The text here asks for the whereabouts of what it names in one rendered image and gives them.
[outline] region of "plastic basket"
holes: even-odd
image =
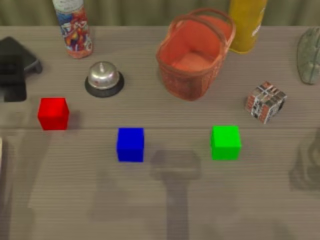
[[[206,14],[212,12],[226,21]],[[234,36],[233,21],[212,8],[176,17],[156,53],[165,88],[187,101],[202,97],[216,78]]]

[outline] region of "blue cube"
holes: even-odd
[[[144,161],[145,134],[143,128],[119,128],[116,153],[119,162]]]

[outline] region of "basket handle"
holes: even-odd
[[[169,36],[172,35],[174,33],[174,31],[177,29],[179,22],[185,21],[185,20],[192,20],[194,22],[198,22],[198,23],[205,25],[206,27],[208,27],[209,29],[211,29],[213,32],[215,32],[217,34],[218,38],[222,42],[223,48],[225,48],[228,45],[226,36],[220,31],[220,29],[215,27],[213,24],[211,24],[207,20],[204,20],[198,16],[194,16],[191,14],[180,15],[180,16],[177,16],[175,19],[173,19],[173,21],[171,22],[170,27],[169,27]]]
[[[210,7],[198,8],[196,10],[193,10],[193,11],[189,12],[189,14],[196,15],[196,14],[205,13],[205,12],[215,13],[215,14],[223,16],[224,18],[226,18],[230,22],[230,25],[231,25],[232,29],[233,30],[236,29],[236,24],[233,21],[233,19],[228,14],[224,13],[223,11],[219,11],[219,10],[217,10],[215,8],[210,8]]]

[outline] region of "table surface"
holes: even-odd
[[[301,83],[297,43],[307,27],[262,27],[252,52],[230,52],[198,101],[170,95],[155,53],[167,27],[93,27],[94,54],[66,54],[58,27],[0,27],[42,61],[28,100],[0,104],[3,138],[1,240],[319,239],[319,86]],[[97,61],[113,62],[125,87],[87,94]],[[263,125],[244,99],[264,81],[288,95]],[[69,130],[44,132],[41,97],[65,97]],[[212,125],[238,125],[238,161],[210,156]],[[118,163],[117,128],[145,128],[145,163]]]

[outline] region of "green cube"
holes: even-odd
[[[210,145],[213,160],[237,160],[242,147],[239,128],[237,126],[213,126]]]

